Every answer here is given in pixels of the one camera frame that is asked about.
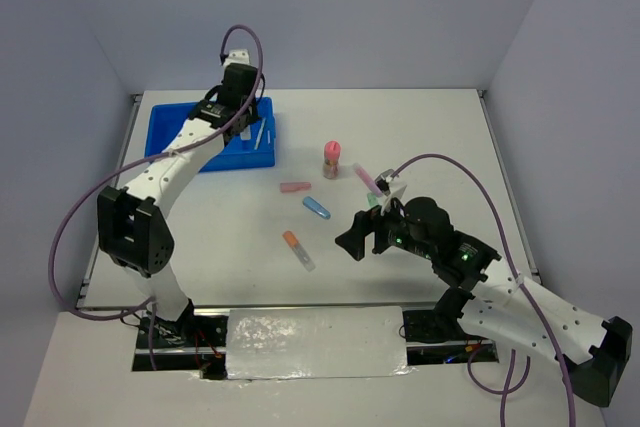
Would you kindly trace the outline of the blue-capped highlighter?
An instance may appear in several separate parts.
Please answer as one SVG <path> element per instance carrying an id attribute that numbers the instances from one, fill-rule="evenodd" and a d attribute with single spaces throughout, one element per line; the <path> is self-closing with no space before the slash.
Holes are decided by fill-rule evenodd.
<path id="1" fill-rule="evenodd" d="M 240 134 L 240 138 L 244 143 L 249 143 L 252 138 L 251 127 L 247 126 Z"/>

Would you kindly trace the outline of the orange-capped highlighter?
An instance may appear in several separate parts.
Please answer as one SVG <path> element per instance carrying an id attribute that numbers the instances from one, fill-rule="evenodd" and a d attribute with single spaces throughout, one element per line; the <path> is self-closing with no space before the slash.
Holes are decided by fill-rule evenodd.
<path id="1" fill-rule="evenodd" d="M 282 234 L 282 237 L 283 237 L 284 241 L 286 242 L 286 244 L 288 245 L 288 247 L 291 249 L 291 251 L 296 256 L 298 261 L 301 263 L 301 265 L 308 272 L 312 272 L 316 268 L 315 263 L 312 261 L 312 259 L 309 256 L 308 252 L 302 246 L 302 244 L 297 239 L 297 237 L 294 235 L 294 233 L 291 232 L 291 231 L 285 231 Z"/>

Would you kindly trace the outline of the purple highlighter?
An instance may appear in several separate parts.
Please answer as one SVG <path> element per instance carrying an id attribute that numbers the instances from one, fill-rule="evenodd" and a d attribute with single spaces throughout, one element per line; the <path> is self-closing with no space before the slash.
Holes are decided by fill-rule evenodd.
<path id="1" fill-rule="evenodd" d="M 364 185 L 369 189 L 369 191 L 376 197 L 381 197 L 383 195 L 382 191 L 376 185 L 374 179 L 368 174 L 368 172 L 358 163 L 354 163 L 353 171 L 356 176 L 364 183 Z"/>

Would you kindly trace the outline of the pink correction tape case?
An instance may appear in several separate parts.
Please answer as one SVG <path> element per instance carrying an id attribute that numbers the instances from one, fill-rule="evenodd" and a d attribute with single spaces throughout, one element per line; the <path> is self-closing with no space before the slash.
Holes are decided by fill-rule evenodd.
<path id="1" fill-rule="evenodd" d="M 312 188 L 310 182 L 282 182 L 279 184 L 281 193 L 305 192 Z"/>

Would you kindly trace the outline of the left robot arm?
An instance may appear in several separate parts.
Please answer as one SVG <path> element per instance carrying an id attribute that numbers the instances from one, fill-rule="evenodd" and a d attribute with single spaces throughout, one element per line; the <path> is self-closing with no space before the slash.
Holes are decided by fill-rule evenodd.
<path id="1" fill-rule="evenodd" d="M 99 248 L 153 298 L 152 330 L 171 345 L 189 343 L 200 326 L 170 265 L 175 242 L 167 218 L 200 170 L 258 121 L 260 79 L 251 65 L 228 64 L 221 83 L 189 111 L 161 157 L 123 187 L 106 187 L 98 195 Z"/>

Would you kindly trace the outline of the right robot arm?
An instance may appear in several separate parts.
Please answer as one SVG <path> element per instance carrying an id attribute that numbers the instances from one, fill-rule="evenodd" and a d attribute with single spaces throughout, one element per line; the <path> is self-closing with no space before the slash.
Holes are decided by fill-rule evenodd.
<path id="1" fill-rule="evenodd" d="M 484 337 L 549 362 L 564 360 L 570 386 L 582 400 L 610 405 L 630 359 L 632 326 L 603 319 L 563 300 L 533 279 L 512 273 L 500 254 L 453 227 L 427 197 L 392 199 L 355 214 L 336 244 L 354 260 L 398 248 L 431 264 L 447 289 L 429 314 L 408 314 L 411 341 Z"/>

